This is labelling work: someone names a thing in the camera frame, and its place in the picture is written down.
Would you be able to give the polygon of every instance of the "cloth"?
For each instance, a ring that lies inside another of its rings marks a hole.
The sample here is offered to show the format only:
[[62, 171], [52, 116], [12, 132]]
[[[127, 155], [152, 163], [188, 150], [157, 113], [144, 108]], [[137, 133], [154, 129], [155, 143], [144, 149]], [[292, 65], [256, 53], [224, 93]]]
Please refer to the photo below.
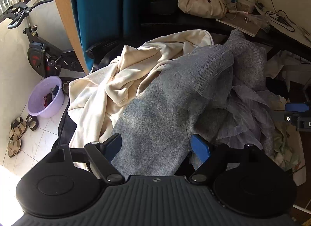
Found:
[[287, 51], [280, 51], [267, 61], [265, 76], [274, 79], [283, 68]]
[[105, 141], [127, 104], [171, 59], [212, 44], [207, 31], [188, 30], [153, 39], [137, 49], [125, 45], [121, 56], [107, 67], [72, 81], [68, 115], [77, 128], [69, 146], [80, 148], [89, 142]]
[[[286, 99], [276, 96], [272, 92], [266, 92], [263, 98], [269, 103], [272, 110], [285, 110]], [[274, 152], [271, 159], [284, 171], [292, 169], [298, 170], [305, 165], [304, 152], [301, 137], [296, 127], [286, 123], [274, 121], [275, 130], [273, 134]], [[306, 170], [301, 169], [294, 173], [293, 180], [299, 186], [306, 181]]]
[[[191, 150], [200, 114], [225, 107], [232, 64], [232, 53], [221, 45], [196, 48], [171, 62], [121, 114], [112, 133], [121, 134], [122, 148], [112, 165], [125, 177], [173, 175]], [[213, 111], [204, 130], [210, 137], [224, 120]]]
[[271, 155], [273, 121], [254, 91], [265, 89], [265, 60], [234, 30], [225, 46], [196, 48], [169, 63], [118, 119], [112, 133], [122, 135], [122, 148], [113, 166], [125, 177], [172, 175], [194, 133], [233, 148], [252, 143]]

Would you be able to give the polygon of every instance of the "exercise bike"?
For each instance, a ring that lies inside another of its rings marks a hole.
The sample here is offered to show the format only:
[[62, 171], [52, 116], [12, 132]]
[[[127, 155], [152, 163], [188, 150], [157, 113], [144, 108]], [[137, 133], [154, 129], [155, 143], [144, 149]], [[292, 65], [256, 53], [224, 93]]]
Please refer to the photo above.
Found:
[[[32, 26], [28, 18], [29, 13], [37, 6], [52, 2], [54, 0], [43, 0], [32, 7], [28, 7], [26, 3], [19, 2], [10, 6], [3, 16], [13, 21], [8, 25], [8, 29], [18, 27], [24, 18], [27, 20], [28, 27], [23, 33], [28, 36], [29, 49], [27, 52], [28, 61], [31, 67], [43, 78], [49, 76], [59, 76], [61, 68], [71, 71], [84, 72], [74, 50], [61, 50], [52, 45], [45, 39], [38, 36], [38, 26]], [[71, 81], [75, 78], [61, 78], [62, 81]]]

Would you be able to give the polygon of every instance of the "purple plastic basin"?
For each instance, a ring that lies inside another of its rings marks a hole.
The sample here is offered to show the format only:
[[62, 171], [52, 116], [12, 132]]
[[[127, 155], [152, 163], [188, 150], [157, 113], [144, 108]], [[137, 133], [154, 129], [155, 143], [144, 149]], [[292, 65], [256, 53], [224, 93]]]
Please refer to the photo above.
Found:
[[[44, 97], [50, 93], [51, 88], [59, 86], [57, 95], [49, 106], [44, 108]], [[64, 94], [62, 91], [62, 81], [57, 76], [45, 78], [38, 85], [35, 86], [28, 100], [28, 113], [32, 116], [41, 116], [50, 118], [54, 116], [62, 107], [64, 102]]]

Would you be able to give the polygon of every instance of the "desk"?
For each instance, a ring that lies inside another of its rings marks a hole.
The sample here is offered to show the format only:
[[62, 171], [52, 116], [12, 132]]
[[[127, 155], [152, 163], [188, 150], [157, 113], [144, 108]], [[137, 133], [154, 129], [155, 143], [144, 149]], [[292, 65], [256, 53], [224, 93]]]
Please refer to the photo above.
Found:
[[[217, 22], [215, 19], [206, 19], [177, 11], [172, 15], [145, 15], [141, 18], [142, 31], [154, 33], [158, 36], [168, 35], [184, 30], [202, 29], [210, 33], [229, 36], [231, 26]], [[244, 34], [246, 39], [271, 46], [272, 50], [267, 53], [267, 59], [272, 58], [281, 50], [287, 50], [311, 62], [311, 48], [290, 38], [284, 33], [271, 28], [269, 33], [260, 29], [255, 37]]]

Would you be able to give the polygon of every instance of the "cream blanket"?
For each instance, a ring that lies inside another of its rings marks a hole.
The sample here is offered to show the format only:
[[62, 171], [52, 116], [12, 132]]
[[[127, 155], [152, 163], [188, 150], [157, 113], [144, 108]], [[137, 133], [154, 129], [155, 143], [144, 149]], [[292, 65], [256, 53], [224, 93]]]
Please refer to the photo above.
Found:
[[89, 142], [104, 142], [127, 104], [170, 60], [213, 44], [209, 32], [188, 30], [153, 39], [139, 48], [125, 45], [121, 56], [109, 66], [72, 81], [68, 114], [77, 129], [69, 146], [80, 148]]

